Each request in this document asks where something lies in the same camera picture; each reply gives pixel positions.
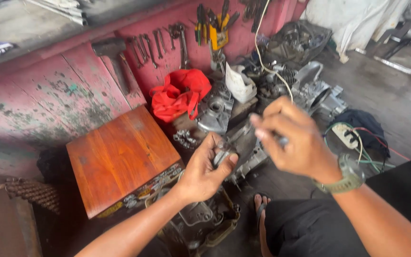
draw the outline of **power strip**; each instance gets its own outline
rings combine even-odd
[[[348,131],[351,131],[351,128],[347,125],[344,124],[337,124],[332,128],[333,132],[337,135],[337,137],[340,138],[340,140],[343,142],[344,145],[346,145],[349,149],[355,149],[358,146],[358,141],[355,140],[353,143],[350,143],[350,141],[353,139],[352,134],[348,134],[345,136],[345,133]],[[359,134],[353,130],[353,133],[355,133],[356,136],[359,137]]]

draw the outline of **wooden box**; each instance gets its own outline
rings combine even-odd
[[[145,106],[66,147],[89,219],[133,207],[185,168]]]

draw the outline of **white cloth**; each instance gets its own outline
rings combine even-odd
[[[411,0],[310,0],[301,19],[333,30],[340,61],[346,50],[364,49],[394,28]]]

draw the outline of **yellow tool holder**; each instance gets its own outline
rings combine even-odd
[[[228,24],[229,21],[229,14],[226,14],[226,18],[223,21],[223,24],[221,24],[221,14],[218,14],[216,16],[218,18],[218,27],[223,28]],[[220,48],[224,47],[225,44],[228,43],[228,31],[226,32],[217,32],[216,29],[214,29],[210,24],[209,24],[209,36],[210,40],[212,41],[212,49],[214,50],[219,50]]]

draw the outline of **hammer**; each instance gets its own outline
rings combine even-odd
[[[118,84],[120,84],[120,90],[123,95],[128,95],[129,87],[125,82],[123,72],[118,61],[118,57],[121,55],[121,52],[126,50],[125,40],[123,38],[106,38],[92,43],[91,48],[97,57],[109,57],[114,68],[115,75],[117,76]]]

